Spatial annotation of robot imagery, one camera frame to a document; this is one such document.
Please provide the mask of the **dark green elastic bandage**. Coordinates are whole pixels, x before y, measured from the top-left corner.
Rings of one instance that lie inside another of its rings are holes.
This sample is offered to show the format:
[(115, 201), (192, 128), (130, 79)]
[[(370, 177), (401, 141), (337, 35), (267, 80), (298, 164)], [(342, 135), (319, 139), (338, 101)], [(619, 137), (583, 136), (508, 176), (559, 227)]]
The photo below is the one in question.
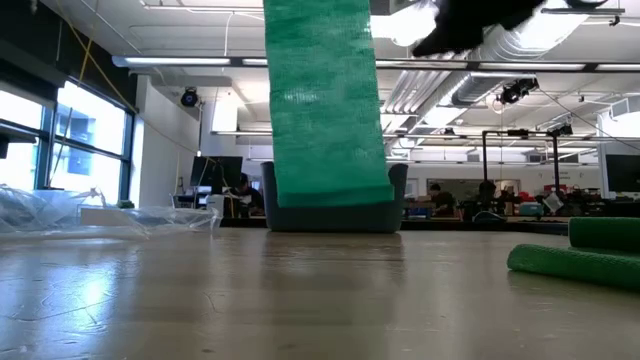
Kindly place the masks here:
[(640, 218), (573, 217), (567, 248), (520, 244), (511, 271), (640, 292)]

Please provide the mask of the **clear plastic bag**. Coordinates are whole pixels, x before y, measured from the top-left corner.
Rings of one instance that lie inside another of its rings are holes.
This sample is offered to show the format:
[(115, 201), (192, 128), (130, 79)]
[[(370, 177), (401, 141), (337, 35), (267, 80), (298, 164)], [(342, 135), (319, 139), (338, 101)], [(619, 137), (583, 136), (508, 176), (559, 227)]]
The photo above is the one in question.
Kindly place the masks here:
[(86, 192), (26, 191), (0, 184), (0, 240), (128, 239), (212, 233), (220, 222), (216, 210), (120, 208), (107, 203), (97, 188)]

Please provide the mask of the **black metal stand frame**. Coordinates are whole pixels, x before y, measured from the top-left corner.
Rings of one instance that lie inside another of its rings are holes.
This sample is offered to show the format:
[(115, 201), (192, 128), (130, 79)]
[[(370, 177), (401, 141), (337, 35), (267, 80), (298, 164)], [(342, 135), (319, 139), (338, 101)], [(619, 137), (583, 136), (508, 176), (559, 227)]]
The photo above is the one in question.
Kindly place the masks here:
[(502, 139), (504, 135), (507, 137), (515, 137), (517, 140), (531, 140), (535, 137), (550, 138), (553, 149), (553, 170), (554, 170), (554, 193), (560, 195), (560, 173), (559, 173), (559, 153), (558, 153), (558, 135), (553, 132), (529, 131), (527, 129), (511, 129), (511, 130), (484, 130), (481, 133), (482, 140), (482, 165), (483, 180), (488, 180), (488, 158), (487, 158), (487, 138), (489, 134), (495, 134)]

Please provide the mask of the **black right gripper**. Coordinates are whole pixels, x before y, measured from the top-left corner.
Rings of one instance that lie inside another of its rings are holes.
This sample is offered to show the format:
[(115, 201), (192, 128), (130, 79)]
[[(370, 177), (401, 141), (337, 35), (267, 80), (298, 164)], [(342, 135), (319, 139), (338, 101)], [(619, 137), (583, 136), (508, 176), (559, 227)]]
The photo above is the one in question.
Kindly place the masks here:
[[(527, 21), (545, 0), (443, 0), (439, 25), (412, 50), (413, 57), (472, 50), (481, 44), (481, 29), (501, 25), (511, 30)], [(456, 28), (470, 26), (473, 28)]]

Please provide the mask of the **black metal table frame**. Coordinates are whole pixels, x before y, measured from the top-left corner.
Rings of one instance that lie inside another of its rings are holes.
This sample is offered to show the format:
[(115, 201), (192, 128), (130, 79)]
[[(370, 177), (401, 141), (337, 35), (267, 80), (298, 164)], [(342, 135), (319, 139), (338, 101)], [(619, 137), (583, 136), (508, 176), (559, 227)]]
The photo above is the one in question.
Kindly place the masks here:
[(494, 231), (567, 236), (568, 224), (535, 221), (476, 224), (453, 220), (403, 220), (400, 231)]

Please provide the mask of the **black computer monitor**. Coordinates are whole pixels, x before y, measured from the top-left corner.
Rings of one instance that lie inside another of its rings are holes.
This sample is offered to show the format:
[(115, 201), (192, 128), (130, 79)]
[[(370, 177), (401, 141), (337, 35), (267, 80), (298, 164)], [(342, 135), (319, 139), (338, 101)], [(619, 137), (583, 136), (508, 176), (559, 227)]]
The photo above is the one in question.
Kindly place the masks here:
[(236, 187), (242, 173), (240, 156), (196, 156), (193, 159), (190, 185)]
[(606, 172), (611, 192), (640, 192), (640, 155), (607, 155)]

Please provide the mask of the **window with dark frame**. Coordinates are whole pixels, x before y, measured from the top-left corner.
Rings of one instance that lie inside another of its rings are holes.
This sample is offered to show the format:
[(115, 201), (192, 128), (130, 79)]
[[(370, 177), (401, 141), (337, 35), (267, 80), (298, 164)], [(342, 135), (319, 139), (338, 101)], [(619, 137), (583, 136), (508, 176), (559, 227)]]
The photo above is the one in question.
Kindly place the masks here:
[(22, 190), (100, 190), (114, 204), (129, 197), (132, 115), (67, 81), (49, 102), (0, 82), (0, 125), (33, 134), (0, 158), (0, 184)]

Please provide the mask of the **long ceiling light strip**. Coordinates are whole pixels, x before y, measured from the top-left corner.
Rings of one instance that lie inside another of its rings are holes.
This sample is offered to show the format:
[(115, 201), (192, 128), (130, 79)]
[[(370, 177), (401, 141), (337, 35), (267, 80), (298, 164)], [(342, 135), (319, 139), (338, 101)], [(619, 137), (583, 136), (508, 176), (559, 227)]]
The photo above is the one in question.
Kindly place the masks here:
[[(147, 67), (251, 67), (266, 68), (264, 57), (153, 57), (113, 56), (121, 68)], [(640, 62), (548, 62), (548, 61), (472, 61), (454, 59), (376, 59), (380, 70), (434, 70), (478, 72), (545, 72), (545, 73), (640, 73)]]

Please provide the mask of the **teal plastic bin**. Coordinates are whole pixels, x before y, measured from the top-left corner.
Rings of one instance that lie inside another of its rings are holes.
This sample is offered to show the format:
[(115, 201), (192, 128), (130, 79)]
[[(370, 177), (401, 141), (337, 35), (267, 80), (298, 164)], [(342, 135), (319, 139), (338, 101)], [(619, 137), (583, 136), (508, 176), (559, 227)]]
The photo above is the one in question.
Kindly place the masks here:
[(388, 171), (394, 187), (391, 202), (347, 207), (282, 208), (272, 162), (261, 164), (267, 227), (274, 232), (394, 233), (401, 228), (408, 166)]

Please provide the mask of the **teal elastic bandage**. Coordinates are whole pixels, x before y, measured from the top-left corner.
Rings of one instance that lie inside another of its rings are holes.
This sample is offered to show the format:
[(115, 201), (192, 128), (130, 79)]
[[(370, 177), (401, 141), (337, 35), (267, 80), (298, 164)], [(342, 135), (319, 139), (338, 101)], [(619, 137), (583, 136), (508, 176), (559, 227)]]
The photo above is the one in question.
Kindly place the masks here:
[(278, 203), (390, 201), (368, 0), (263, 0)]

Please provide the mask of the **silver ventilation duct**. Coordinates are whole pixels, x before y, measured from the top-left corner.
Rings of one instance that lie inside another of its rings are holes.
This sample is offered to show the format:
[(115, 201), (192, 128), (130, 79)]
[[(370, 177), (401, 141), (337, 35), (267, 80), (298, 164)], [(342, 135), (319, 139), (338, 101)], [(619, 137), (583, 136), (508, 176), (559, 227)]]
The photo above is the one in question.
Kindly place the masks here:
[[(476, 50), (460, 55), (435, 55), (433, 59), (527, 61), (539, 60), (545, 53), (535, 40), (532, 26), (522, 25), (511, 32), (490, 30), (485, 43)], [(466, 72), (432, 70), (379, 70), (377, 75), (383, 81), (381, 112), (389, 114), (417, 114), (425, 102), (431, 102), (427, 108), (434, 107), (468, 77)]]

